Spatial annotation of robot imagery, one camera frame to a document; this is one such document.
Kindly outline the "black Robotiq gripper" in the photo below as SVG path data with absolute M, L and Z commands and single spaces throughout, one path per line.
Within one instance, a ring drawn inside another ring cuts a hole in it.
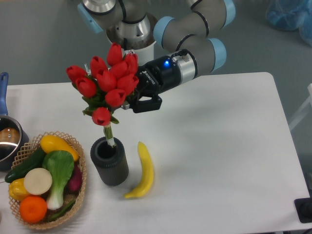
M 134 113 L 159 110 L 162 99 L 159 94 L 177 87 L 181 82 L 181 71 L 171 56 L 163 56 L 139 66 L 136 76 L 139 83 L 135 96 L 127 97 L 121 105 L 123 110 Z

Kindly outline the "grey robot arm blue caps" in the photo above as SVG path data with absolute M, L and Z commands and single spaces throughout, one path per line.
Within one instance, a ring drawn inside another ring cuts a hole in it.
M 136 0 L 83 0 L 78 12 L 95 33 L 138 55 L 138 86 L 120 105 L 135 113 L 160 108 L 159 94 L 221 67 L 224 44 L 209 34 L 235 18 L 231 0 L 189 0 L 189 15 L 156 19 Z

